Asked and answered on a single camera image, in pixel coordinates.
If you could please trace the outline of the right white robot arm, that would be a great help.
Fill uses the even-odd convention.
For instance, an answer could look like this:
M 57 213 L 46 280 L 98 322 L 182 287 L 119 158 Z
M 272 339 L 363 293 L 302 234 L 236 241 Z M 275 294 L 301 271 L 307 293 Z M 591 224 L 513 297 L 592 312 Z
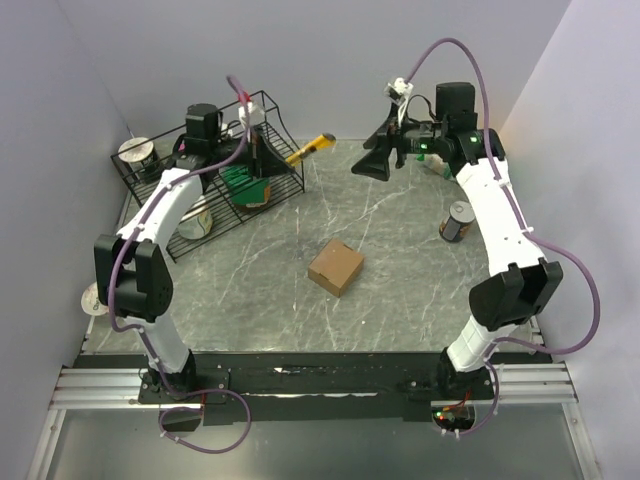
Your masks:
M 412 91 L 412 84 L 403 78 L 385 87 L 389 114 L 365 141 L 366 153 L 351 171 L 386 181 L 391 155 L 397 167 L 403 167 L 410 154 L 436 154 L 449 165 L 471 205 L 487 252 L 489 276 L 471 288 L 470 318 L 445 349 L 437 374 L 439 391 L 456 399 L 471 388 L 470 372 L 483 366 L 491 342 L 510 335 L 544 309 L 563 271 L 525 236 L 499 136 L 477 127 L 474 86 L 437 85 L 436 112 L 426 121 L 413 121 L 406 114 Z

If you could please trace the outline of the brown cardboard express box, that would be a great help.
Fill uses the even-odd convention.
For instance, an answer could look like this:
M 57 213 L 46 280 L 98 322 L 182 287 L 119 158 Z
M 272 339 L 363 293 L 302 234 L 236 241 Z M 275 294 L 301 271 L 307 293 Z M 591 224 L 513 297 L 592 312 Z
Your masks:
M 362 271 L 364 262 L 362 253 L 332 238 L 311 261 L 308 278 L 340 298 Z

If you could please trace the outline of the yellow utility knife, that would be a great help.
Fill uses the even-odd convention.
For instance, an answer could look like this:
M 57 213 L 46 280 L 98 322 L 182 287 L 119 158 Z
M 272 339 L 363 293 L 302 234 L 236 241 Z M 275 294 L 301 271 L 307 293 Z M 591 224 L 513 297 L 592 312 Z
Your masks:
M 308 142 L 302 148 L 291 154 L 286 158 L 286 163 L 292 167 L 298 165 L 307 157 L 311 156 L 313 153 L 334 146 L 336 143 L 336 137 L 330 133 L 322 133 L 317 136 L 315 139 Z

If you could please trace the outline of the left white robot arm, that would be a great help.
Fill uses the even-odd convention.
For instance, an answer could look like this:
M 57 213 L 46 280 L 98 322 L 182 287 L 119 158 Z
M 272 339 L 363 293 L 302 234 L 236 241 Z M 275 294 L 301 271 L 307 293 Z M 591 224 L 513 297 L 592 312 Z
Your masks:
M 165 255 L 182 218 L 223 170 L 244 167 L 256 178 L 291 172 L 269 142 L 264 111 L 251 99 L 239 103 L 240 130 L 223 113 L 200 103 L 187 110 L 185 131 L 165 161 L 159 181 L 134 218 L 94 244 L 96 286 L 111 327 L 134 332 L 142 341 L 151 380 L 174 401 L 198 389 L 195 359 L 168 313 L 173 280 Z

